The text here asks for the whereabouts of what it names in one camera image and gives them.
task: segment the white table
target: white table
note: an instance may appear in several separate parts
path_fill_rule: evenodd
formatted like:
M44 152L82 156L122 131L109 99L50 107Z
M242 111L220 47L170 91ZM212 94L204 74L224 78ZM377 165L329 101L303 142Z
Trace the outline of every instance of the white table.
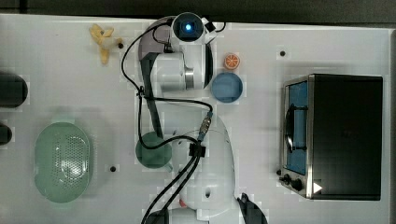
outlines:
M14 132L12 142L0 150L0 223L140 223L150 200L172 175L146 169L137 161L136 98L132 85L120 74L125 49L114 50L108 65L102 66L88 29L93 23L112 26L114 36L131 43L151 22L0 15L0 67L23 76L30 87L21 107L0 109L0 120ZM390 32L230 23L213 42L215 74L222 71L226 52L240 56L235 73L244 81L243 96L225 105L213 99L209 88L194 93L215 106L229 130L236 165L235 195L247 193L269 223L389 222ZM285 57L279 56L281 50L286 51ZM127 60L127 73L134 79L139 72L136 53L133 49ZM280 87L285 80L314 72L383 76L381 201L308 201L279 185L275 171L279 167ZM66 204L50 203L41 196L33 177L35 140L59 112L76 117L94 141L92 182L81 197ZM118 171L109 172L111 165Z

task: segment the oven knob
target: oven knob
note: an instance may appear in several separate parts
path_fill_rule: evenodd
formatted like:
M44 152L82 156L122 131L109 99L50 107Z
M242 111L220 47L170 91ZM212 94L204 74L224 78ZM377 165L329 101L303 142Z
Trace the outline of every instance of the oven knob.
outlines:
M301 182L301 179L295 179L295 180L291 180L291 187L296 189L297 191L300 191L303 189L303 183Z
M283 177L279 178L280 181L283 181L286 185L290 184L291 178L289 175L284 175Z

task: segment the mesh basket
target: mesh basket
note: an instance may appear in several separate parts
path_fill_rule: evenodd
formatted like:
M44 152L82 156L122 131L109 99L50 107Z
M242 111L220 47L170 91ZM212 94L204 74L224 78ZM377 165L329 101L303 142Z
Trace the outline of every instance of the mesh basket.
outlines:
M76 125L56 122L35 142L35 185L55 203L80 196L90 181L90 142Z

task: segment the green plastic basket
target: green plastic basket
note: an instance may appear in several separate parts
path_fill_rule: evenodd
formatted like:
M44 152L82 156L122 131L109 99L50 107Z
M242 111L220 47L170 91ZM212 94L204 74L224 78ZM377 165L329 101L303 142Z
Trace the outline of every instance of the green plastic basket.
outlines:
M35 185L55 203L80 196L90 182L90 142L69 122L55 122L35 142Z

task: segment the toaster oven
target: toaster oven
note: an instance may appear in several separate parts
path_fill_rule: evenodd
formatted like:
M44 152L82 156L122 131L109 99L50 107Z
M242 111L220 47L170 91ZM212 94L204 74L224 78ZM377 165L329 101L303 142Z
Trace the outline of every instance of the toaster oven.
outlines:
M307 199L381 195L382 77L313 74L284 84L281 184Z

